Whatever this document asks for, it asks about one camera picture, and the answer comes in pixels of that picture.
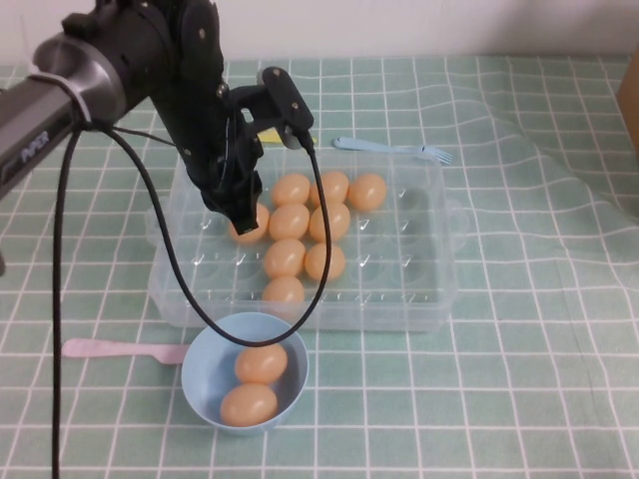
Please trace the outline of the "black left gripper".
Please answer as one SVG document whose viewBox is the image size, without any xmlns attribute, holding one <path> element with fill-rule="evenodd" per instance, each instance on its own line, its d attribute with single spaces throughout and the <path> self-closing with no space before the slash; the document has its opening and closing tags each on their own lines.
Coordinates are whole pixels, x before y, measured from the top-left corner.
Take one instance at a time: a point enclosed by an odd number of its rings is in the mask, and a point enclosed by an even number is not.
<svg viewBox="0 0 639 479">
<path fill-rule="evenodd" d="M 177 16 L 180 62 L 166 90 L 164 125 L 205 206 L 227 216 L 242 236 L 258 228 L 263 184 L 254 172 L 255 163 L 238 153 L 235 111 L 218 96 L 224 84 L 219 27 L 215 3 L 181 3 Z"/>
</svg>

